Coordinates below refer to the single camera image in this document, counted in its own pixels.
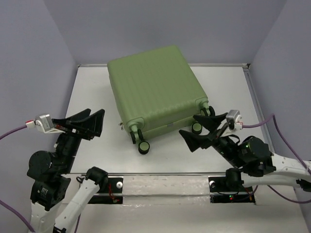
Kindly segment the green hard-shell suitcase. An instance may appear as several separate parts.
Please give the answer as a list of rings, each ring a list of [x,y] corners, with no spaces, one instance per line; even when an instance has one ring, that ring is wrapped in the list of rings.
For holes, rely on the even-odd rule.
[[[193,116],[215,115],[176,45],[111,60],[107,70],[123,128],[140,154],[149,152],[153,137],[187,126],[200,134]]]

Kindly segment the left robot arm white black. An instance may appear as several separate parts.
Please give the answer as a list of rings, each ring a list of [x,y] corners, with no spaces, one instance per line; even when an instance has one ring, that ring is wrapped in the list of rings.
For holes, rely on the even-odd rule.
[[[107,188],[108,173],[94,166],[87,171],[81,187],[63,212],[57,213],[71,181],[66,175],[72,169],[81,141],[101,136],[104,114],[104,109],[95,113],[85,109],[63,119],[39,115],[26,123],[28,128],[36,128],[41,133],[59,135],[54,151],[40,150],[29,159],[27,176],[34,180],[29,232],[70,232],[94,194]]]

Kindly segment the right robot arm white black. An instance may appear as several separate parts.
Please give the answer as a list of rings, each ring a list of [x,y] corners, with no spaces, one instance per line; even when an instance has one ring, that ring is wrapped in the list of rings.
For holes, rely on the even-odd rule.
[[[218,116],[194,115],[208,130],[206,135],[179,130],[191,152],[215,149],[232,167],[227,169],[224,185],[228,190],[256,185],[283,185],[311,190],[311,163],[272,152],[269,145],[253,135],[234,142],[237,132],[247,129],[238,110]]]

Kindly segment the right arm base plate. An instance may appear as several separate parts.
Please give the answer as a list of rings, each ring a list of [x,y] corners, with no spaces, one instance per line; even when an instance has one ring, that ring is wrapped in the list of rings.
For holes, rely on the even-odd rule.
[[[209,177],[209,195],[212,204],[256,203],[253,187],[226,186],[225,177]]]

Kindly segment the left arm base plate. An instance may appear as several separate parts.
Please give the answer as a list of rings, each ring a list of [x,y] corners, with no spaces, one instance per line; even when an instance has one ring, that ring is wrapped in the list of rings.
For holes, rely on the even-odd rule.
[[[108,177],[105,188],[101,188],[89,204],[123,204],[123,177]]]

